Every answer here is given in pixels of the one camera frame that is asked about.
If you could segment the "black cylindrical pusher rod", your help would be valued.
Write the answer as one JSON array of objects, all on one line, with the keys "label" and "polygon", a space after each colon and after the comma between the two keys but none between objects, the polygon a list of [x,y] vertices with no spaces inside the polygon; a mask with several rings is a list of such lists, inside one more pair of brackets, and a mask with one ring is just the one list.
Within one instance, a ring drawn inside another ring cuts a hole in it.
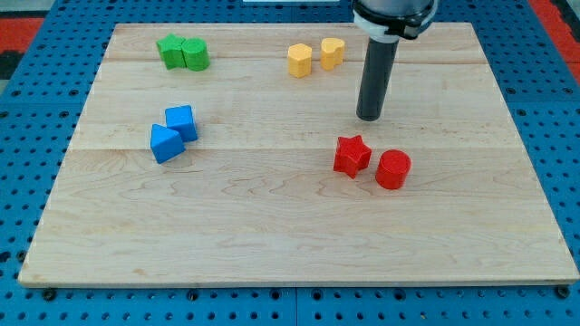
[{"label": "black cylindrical pusher rod", "polygon": [[375,121],[381,117],[398,43],[369,39],[356,108],[361,120]]}]

